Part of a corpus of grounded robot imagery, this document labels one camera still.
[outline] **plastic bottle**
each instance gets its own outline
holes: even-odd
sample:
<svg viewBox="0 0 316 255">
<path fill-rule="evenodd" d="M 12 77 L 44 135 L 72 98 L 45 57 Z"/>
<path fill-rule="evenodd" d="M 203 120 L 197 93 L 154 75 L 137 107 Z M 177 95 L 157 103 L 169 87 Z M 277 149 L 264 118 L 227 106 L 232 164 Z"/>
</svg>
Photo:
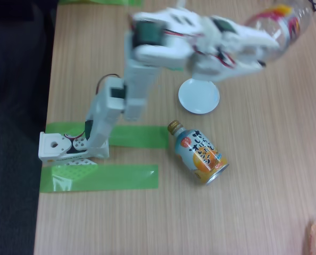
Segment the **plastic bottle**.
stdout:
<svg viewBox="0 0 316 255">
<path fill-rule="evenodd" d="M 199 130 L 186 130 L 179 121 L 168 126 L 176 139 L 175 152 L 201 183 L 208 184 L 229 165 L 227 159 Z"/>
<path fill-rule="evenodd" d="M 308 28 L 312 16 L 308 0 L 279 0 L 271 8 L 251 17 L 245 25 L 267 32 L 280 45 L 277 50 L 260 49 L 260 61 L 269 62 L 281 57 Z"/>
</svg>

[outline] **bottle cap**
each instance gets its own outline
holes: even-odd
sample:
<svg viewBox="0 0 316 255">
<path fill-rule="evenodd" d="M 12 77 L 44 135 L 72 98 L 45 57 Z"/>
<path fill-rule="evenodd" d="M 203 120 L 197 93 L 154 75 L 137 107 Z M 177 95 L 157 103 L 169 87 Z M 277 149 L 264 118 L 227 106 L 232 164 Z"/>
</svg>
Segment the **bottle cap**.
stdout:
<svg viewBox="0 0 316 255">
<path fill-rule="evenodd" d="M 179 130 L 179 129 L 182 128 L 182 127 L 183 127 L 183 125 L 180 124 L 179 121 L 174 120 L 174 121 L 172 121 L 172 122 L 170 123 L 170 125 L 168 126 L 168 130 L 169 130 L 169 132 L 170 132 L 172 135 L 174 135 L 174 133 L 176 133 L 177 130 Z"/>
</svg>

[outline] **red wire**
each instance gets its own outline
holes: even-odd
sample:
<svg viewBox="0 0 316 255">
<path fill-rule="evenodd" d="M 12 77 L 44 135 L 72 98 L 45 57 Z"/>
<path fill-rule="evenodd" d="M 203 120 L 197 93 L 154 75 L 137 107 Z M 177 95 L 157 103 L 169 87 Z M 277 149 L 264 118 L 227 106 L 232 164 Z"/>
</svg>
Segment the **red wire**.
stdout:
<svg viewBox="0 0 316 255">
<path fill-rule="evenodd" d="M 101 84 L 102 80 L 104 80 L 106 77 L 112 76 L 112 75 L 113 75 L 113 76 L 116 76 L 116 77 L 118 77 L 118 78 L 120 78 L 120 76 L 117 75 L 116 73 L 109 73 L 109 74 L 107 74 L 107 75 L 102 76 L 102 77 L 100 78 L 100 80 L 98 81 L 98 84 L 97 84 L 97 86 L 96 86 L 95 94 L 98 94 L 98 92 L 99 92 L 99 87 L 100 87 L 100 84 Z"/>
<path fill-rule="evenodd" d="M 172 35 L 172 36 L 184 36 L 182 33 L 177 33 L 177 32 L 173 32 L 173 31 L 170 31 L 170 30 L 166 30 L 165 33 L 167 35 Z"/>
<path fill-rule="evenodd" d="M 131 30 L 134 30 L 135 26 L 133 25 L 133 19 L 132 19 L 132 16 L 130 14 L 128 14 L 128 21 L 130 23 L 130 29 Z"/>
<path fill-rule="evenodd" d="M 83 131 L 83 133 L 79 134 L 77 137 L 68 137 L 66 134 L 64 134 L 63 136 L 72 141 L 72 140 L 75 140 L 75 139 L 82 137 L 84 133 L 85 132 Z"/>
<path fill-rule="evenodd" d="M 198 53 L 198 54 L 200 54 L 200 55 L 205 55 L 203 52 L 200 52 L 200 51 L 197 49 L 197 46 L 196 46 L 196 45 L 193 46 L 193 49 L 194 49 L 194 51 L 195 51 L 196 53 Z"/>
<path fill-rule="evenodd" d="M 233 66 L 231 66 L 231 65 L 227 64 L 226 62 L 224 62 L 224 60 L 220 59 L 219 56 L 215 56 L 215 55 L 213 55 L 213 56 L 214 56 L 215 58 L 217 58 L 217 59 L 222 63 L 222 65 L 224 65 L 224 66 L 226 66 L 226 67 L 228 67 L 228 68 L 231 68 L 231 69 L 234 68 Z M 236 64 L 236 62 L 235 62 L 228 54 L 226 54 L 226 56 L 227 56 L 234 64 Z"/>
</svg>

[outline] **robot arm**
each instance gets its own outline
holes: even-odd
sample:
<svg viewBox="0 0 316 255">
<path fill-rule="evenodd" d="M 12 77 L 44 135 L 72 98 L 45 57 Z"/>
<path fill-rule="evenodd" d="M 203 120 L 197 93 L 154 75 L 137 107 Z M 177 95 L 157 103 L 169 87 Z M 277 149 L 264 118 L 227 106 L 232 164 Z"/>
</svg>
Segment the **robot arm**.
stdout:
<svg viewBox="0 0 316 255">
<path fill-rule="evenodd" d="M 218 16 L 201 17 L 184 8 L 138 13 L 132 18 L 132 31 L 124 40 L 124 79 L 111 77 L 105 81 L 86 116 L 86 137 L 79 138 L 83 142 L 41 133 L 39 158 L 45 164 L 107 158 L 108 137 L 120 115 L 127 121 L 140 118 L 162 67 L 179 68 L 188 63 L 193 77 L 221 80 L 260 70 L 256 49 L 278 47 L 263 31 Z M 240 58 L 246 48 L 255 49 L 255 59 Z"/>
</svg>

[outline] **canned drink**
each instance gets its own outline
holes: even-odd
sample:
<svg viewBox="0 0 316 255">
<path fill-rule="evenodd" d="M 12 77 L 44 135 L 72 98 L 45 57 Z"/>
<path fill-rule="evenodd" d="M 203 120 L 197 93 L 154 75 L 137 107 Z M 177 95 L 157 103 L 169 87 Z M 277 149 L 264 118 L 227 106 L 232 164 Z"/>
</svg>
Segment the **canned drink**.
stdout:
<svg viewBox="0 0 316 255">
<path fill-rule="evenodd" d="M 227 159 L 201 131 L 186 130 L 179 121 L 171 122 L 168 130 L 177 138 L 176 155 L 201 183 L 209 184 L 228 167 Z"/>
</svg>

